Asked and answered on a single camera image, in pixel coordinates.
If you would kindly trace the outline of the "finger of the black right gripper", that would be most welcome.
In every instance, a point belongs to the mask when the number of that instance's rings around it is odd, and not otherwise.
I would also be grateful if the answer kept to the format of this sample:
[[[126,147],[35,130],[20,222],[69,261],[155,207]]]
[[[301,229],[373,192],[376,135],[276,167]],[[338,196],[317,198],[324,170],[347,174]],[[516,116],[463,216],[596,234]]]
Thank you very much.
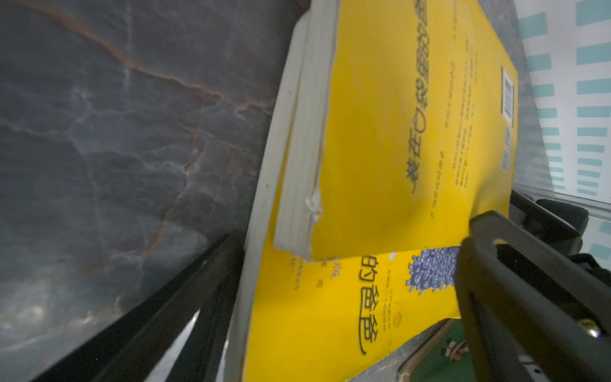
[[[515,190],[510,202],[511,221],[565,256],[580,253],[590,218],[586,209],[550,199],[535,201]]]

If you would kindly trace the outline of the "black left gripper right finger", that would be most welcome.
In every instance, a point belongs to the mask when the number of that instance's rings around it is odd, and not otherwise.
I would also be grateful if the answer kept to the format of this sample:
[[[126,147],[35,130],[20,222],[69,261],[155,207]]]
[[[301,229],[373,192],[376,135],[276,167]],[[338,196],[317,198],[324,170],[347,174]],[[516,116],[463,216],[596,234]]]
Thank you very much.
[[[528,356],[550,381],[610,379],[610,287],[497,212],[475,217],[463,240],[456,294],[479,381],[533,381]],[[498,257],[502,241],[574,300],[563,310]]]

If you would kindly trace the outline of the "yellow book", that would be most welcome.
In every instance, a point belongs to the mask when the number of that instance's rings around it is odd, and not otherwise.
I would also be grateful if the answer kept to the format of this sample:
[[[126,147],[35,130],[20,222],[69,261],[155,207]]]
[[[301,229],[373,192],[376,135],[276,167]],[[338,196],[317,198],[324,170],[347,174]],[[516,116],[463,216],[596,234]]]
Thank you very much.
[[[518,73],[477,1],[313,1],[271,228],[320,262],[459,245],[509,213]]]

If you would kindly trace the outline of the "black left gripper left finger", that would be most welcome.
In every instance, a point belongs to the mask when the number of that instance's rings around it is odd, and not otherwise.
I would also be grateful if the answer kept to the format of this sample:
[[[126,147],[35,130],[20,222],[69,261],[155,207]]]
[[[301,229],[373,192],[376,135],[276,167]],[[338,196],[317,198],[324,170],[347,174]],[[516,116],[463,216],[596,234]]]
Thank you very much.
[[[243,267],[243,241],[226,235],[172,280],[38,376],[39,381],[144,381],[190,322],[170,381],[213,381]]]

